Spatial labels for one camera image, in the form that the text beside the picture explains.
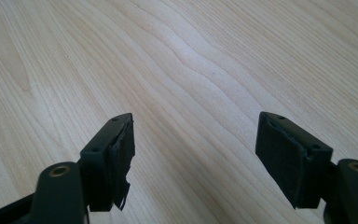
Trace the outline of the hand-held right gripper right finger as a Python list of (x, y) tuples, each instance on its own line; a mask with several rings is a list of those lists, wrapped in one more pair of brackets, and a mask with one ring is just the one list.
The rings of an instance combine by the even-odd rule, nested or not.
[(290, 119), (259, 114), (255, 154), (294, 208), (317, 208), (333, 149)]

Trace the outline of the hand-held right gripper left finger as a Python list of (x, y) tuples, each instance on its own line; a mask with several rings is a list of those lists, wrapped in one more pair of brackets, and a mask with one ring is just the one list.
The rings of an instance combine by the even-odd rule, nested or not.
[(108, 120), (80, 152), (86, 201), (91, 212), (122, 210), (131, 184), (127, 174), (135, 156), (132, 113)]

